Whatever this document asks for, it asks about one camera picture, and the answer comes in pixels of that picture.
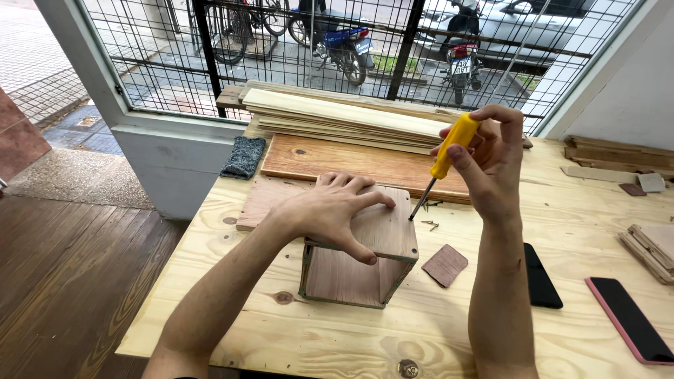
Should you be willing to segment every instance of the hand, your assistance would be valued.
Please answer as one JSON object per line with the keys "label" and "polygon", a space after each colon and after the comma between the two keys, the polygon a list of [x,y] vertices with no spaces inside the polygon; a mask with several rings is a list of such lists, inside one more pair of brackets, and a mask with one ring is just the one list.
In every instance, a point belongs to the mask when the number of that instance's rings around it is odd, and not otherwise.
{"label": "hand", "polygon": [[[483,220],[503,223],[519,218],[524,116],[517,109],[489,104],[470,118],[483,122],[468,150],[452,144],[447,156],[465,180],[472,205]],[[450,129],[441,130],[440,137],[445,138]],[[437,156],[439,149],[431,150],[431,155]]]}
{"label": "hand", "polygon": [[377,263],[377,256],[356,241],[350,224],[353,215],[368,206],[396,206],[391,197],[379,191],[357,195],[374,183],[372,178],[351,173],[325,173],[318,177],[314,189],[273,207],[269,216],[289,225],[293,239],[306,236],[339,247],[357,261],[372,265]]}

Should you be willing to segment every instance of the license plate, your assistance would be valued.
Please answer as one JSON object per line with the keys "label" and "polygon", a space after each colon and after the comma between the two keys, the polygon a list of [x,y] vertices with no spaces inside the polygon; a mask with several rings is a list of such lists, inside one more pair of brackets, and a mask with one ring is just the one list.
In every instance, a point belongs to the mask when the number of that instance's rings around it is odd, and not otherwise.
{"label": "license plate", "polygon": [[360,55],[360,54],[364,54],[364,53],[367,53],[368,51],[370,51],[370,49],[372,49],[372,44],[370,43],[370,40],[360,40],[360,41],[356,42],[355,47],[356,47],[356,53],[358,53],[358,55]]}
{"label": "license plate", "polygon": [[452,75],[470,73],[470,57],[452,59]]}

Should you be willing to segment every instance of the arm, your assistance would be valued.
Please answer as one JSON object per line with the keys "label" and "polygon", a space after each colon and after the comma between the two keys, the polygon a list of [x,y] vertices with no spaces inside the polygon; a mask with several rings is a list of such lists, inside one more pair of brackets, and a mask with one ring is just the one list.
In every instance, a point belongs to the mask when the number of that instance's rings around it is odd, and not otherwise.
{"label": "arm", "polygon": [[477,372],[481,378],[538,378],[520,217],[523,117],[499,105],[470,117],[483,121],[470,143],[472,154],[457,144],[447,154],[483,220],[468,311]]}
{"label": "arm", "polygon": [[381,192],[356,195],[373,179],[327,173],[316,187],[274,207],[260,225],[190,289],[164,325],[144,379],[206,379],[211,353],[239,315],[253,287],[279,251],[298,237],[338,246],[360,262],[377,257],[358,243],[351,217],[374,205],[395,206]]}

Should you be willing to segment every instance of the black smartphone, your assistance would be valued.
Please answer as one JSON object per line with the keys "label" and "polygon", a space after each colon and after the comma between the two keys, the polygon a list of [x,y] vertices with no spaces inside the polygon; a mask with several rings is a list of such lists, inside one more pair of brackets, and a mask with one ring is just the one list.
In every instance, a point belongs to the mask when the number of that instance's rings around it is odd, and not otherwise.
{"label": "black smartphone", "polygon": [[561,302],[555,286],[547,276],[545,268],[534,247],[524,243],[524,257],[526,259],[526,273],[529,280],[529,300],[531,305],[554,308],[558,310],[564,306]]}
{"label": "black smartphone", "polygon": [[619,281],[591,276],[585,283],[639,362],[674,365],[671,350]]}

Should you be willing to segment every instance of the pink phone case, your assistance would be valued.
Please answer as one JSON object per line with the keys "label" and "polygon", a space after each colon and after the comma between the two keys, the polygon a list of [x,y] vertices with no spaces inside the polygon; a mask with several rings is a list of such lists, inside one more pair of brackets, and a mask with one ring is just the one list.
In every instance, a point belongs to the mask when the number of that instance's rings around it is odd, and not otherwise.
{"label": "pink phone case", "polygon": [[620,321],[615,317],[615,314],[613,314],[613,311],[611,308],[609,308],[609,305],[606,304],[606,301],[602,297],[601,293],[599,293],[599,290],[594,286],[594,283],[592,283],[592,278],[588,277],[585,278],[585,283],[587,283],[588,287],[590,287],[590,291],[594,293],[594,296],[596,299],[599,301],[599,304],[601,304],[601,307],[604,308],[604,312],[606,312],[606,315],[611,319],[611,322],[615,326],[615,328],[618,330],[618,333],[623,337],[623,340],[625,340],[625,343],[627,343],[627,347],[630,348],[632,351],[632,354],[634,354],[634,357],[636,360],[638,360],[640,363],[643,363],[644,365],[668,365],[668,366],[674,366],[674,362],[655,362],[655,361],[647,361],[644,359],[644,357],[641,356],[641,353],[639,350],[637,350],[636,346],[634,346],[634,342],[632,342],[632,339],[630,338],[629,335],[627,335],[627,332],[625,331],[625,328],[620,324]]}

